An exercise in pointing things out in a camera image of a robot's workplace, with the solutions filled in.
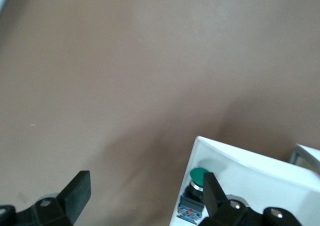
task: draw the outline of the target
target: screw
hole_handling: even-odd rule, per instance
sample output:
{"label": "screw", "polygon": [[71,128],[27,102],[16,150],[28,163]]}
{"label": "screw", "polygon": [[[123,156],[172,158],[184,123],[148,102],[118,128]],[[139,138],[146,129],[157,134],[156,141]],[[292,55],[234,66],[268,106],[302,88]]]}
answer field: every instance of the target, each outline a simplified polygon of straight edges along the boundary
{"label": "screw", "polygon": [[240,203],[237,201],[230,200],[230,206],[236,210],[240,209]]}
{"label": "screw", "polygon": [[7,210],[5,208],[0,208],[0,215],[4,214]]}
{"label": "screw", "polygon": [[274,208],[271,209],[271,214],[279,219],[282,219],[282,217],[284,216],[281,211]]}
{"label": "screw", "polygon": [[43,200],[41,203],[40,203],[40,206],[41,207],[47,207],[51,202],[47,199]]}

